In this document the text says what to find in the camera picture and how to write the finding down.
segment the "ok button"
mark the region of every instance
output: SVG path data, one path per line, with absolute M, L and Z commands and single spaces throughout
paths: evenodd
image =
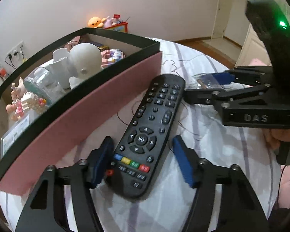
M 135 143 L 138 144 L 139 146 L 143 146 L 147 143 L 147 136 L 145 134 L 140 134 L 136 136 Z

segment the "white bedsheet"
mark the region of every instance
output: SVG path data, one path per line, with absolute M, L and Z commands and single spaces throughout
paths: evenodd
M 199 73 L 222 72 L 227 68 L 201 52 L 160 39 L 163 52 L 161 73 L 182 76 L 186 82 Z M 106 135 L 115 144 L 122 137 L 126 125 L 137 109 L 143 94 L 126 105 L 117 114 L 95 130 L 85 142 L 75 147 L 57 167 L 70 166 L 90 151 L 98 148 Z M 268 217 L 278 193 L 280 167 L 275 156 L 265 147 L 261 130 L 253 128 L 223 126 L 212 106 L 180 106 L 169 140 L 181 135 L 187 147 L 194 149 L 200 157 L 214 165 L 241 166 L 254 188 L 265 215 Z M 70 229 L 77 231 L 73 216 L 70 187 L 66 186 L 66 206 Z M 154 187 L 146 200 L 130 202 L 112 193 L 102 182 L 92 190 L 95 207 L 105 231 L 108 232 L 178 232 L 181 231 L 189 212 L 195 190 L 184 182 L 179 166 L 169 151 Z M 216 188 L 214 211 L 209 231 L 216 228 L 220 208 L 221 186 Z M 26 196 L 14 196 L 0 191 L 0 204 L 11 228 L 15 230 Z

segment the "hand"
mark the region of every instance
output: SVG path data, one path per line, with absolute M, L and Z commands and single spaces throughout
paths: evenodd
M 267 142 L 267 147 L 276 150 L 280 141 L 290 142 L 290 129 L 262 129 Z

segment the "remote control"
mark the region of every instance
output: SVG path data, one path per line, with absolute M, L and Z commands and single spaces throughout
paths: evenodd
M 173 74 L 154 78 L 118 143 L 105 181 L 131 199 L 147 190 L 168 141 L 185 80 Z

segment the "green light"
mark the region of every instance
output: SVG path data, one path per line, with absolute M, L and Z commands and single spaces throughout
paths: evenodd
M 279 24 L 283 27 L 287 27 L 287 25 L 283 21 L 280 21 Z

